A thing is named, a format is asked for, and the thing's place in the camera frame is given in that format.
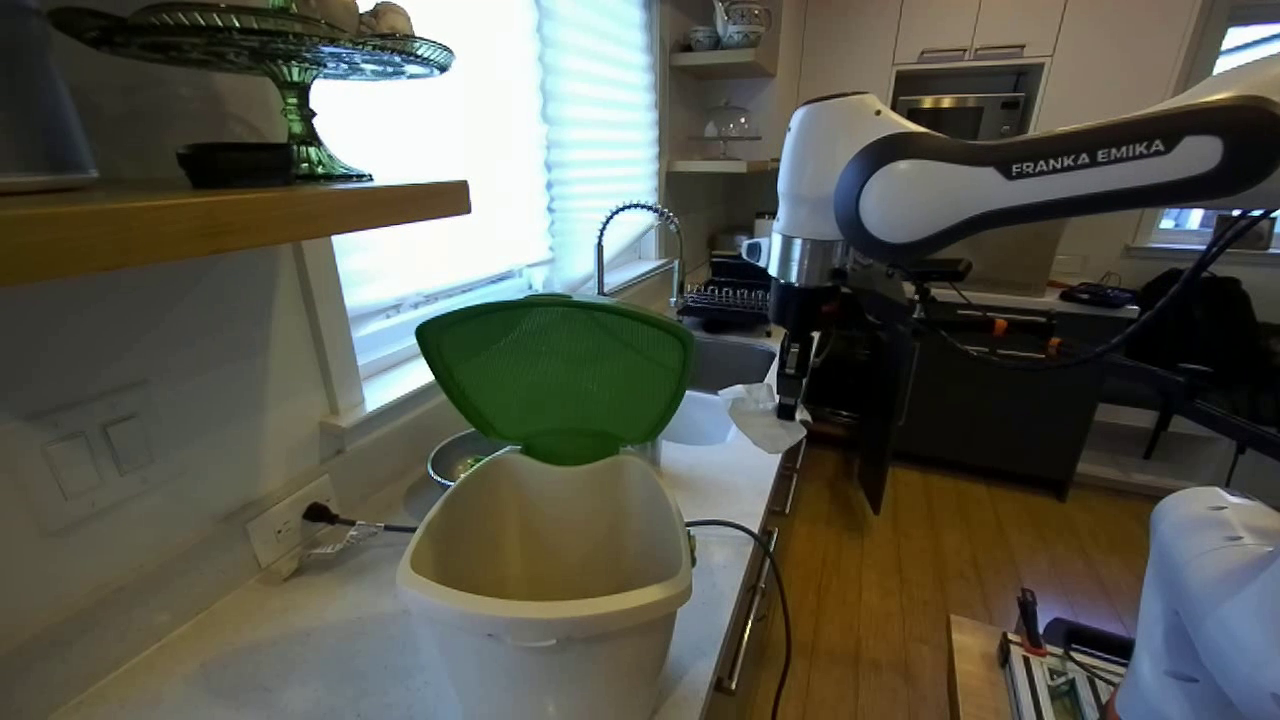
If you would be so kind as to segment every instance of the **window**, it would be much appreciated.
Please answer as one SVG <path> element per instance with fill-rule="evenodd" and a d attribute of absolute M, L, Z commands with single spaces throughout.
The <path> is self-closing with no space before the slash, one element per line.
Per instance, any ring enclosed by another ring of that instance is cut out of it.
<path fill-rule="evenodd" d="M 1280 52 L 1280 26 L 1230 26 L 1215 52 L 1211 78 L 1277 52 Z M 1204 247 L 1211 233 L 1219 225 L 1230 225 L 1230 215 L 1239 214 L 1243 209 L 1165 209 L 1154 215 L 1153 247 Z"/>
<path fill-rule="evenodd" d="M 401 0 L 421 38 L 454 52 L 414 84 L 314 84 L 322 146 L 375 180 L 466 180 L 470 215 L 335 235 L 313 247 L 335 414 L 372 414 L 421 385 L 426 315 L 582 294 L 597 225 L 660 192 L 654 26 L 646 0 Z M 652 220 L 612 251 L 646 247 Z"/>

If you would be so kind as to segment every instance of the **glass cake stand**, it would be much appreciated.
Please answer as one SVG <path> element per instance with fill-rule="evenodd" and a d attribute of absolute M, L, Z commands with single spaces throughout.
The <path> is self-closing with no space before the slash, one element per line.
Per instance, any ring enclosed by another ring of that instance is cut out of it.
<path fill-rule="evenodd" d="M 450 65 L 449 44 L 343 32 L 293 6 L 153 6 L 130 18 L 52 9 L 47 26 L 110 55 L 269 78 L 278 91 L 293 180 L 366 180 L 322 148 L 313 126 L 314 82 L 423 82 Z"/>

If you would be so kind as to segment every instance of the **electrical outlet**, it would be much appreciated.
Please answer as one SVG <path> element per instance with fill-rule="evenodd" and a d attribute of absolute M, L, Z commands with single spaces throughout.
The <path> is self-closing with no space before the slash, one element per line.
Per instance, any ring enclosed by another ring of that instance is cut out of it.
<path fill-rule="evenodd" d="M 269 513 L 248 522 L 248 543 L 262 572 L 293 577 L 306 562 L 306 533 L 305 533 L 305 508 L 306 505 L 335 505 L 335 490 L 327 476 L 314 476 L 313 483 L 297 490 L 293 497 L 274 502 Z"/>

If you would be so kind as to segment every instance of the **faucet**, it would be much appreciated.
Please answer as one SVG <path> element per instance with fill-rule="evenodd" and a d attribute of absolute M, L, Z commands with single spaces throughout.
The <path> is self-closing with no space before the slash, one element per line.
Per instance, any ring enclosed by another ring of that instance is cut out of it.
<path fill-rule="evenodd" d="M 640 202 L 635 202 L 635 205 L 617 205 L 617 209 L 600 220 L 600 233 L 597 233 L 597 297 L 617 297 L 617 294 L 646 282 L 652 272 L 672 269 L 672 309 L 679 309 L 679 299 L 685 299 L 685 262 L 679 262 L 685 247 L 679 247 L 679 242 L 675 242 L 675 256 L 672 256 L 669 264 L 654 264 L 654 269 L 631 278 L 631 282 L 621 283 L 621 290 L 606 290 L 606 283 L 604 283 L 604 235 L 606 235 L 606 225 L 612 225 L 617 215 L 622 215 L 622 214 L 652 214 L 652 215 L 660 215 L 660 220 L 669 225 L 672 235 L 675 235 L 675 229 L 679 229 L 679 215 L 669 214 L 669 209 L 660 209 L 660 205 L 640 205 Z"/>

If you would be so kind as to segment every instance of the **shelf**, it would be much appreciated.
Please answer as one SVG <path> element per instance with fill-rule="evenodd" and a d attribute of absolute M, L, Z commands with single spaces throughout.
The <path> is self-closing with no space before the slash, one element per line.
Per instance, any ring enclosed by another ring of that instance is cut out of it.
<path fill-rule="evenodd" d="M 721 156 L 685 156 L 672 162 L 675 178 L 753 178 L 753 173 L 775 173 L 775 162 L 721 162 Z"/>
<path fill-rule="evenodd" d="M 194 262 L 462 214 L 470 214 L 462 180 L 3 196 L 0 283 Z"/>
<path fill-rule="evenodd" d="M 675 52 L 672 69 L 691 78 L 771 78 L 771 52 L 766 44 Z"/>

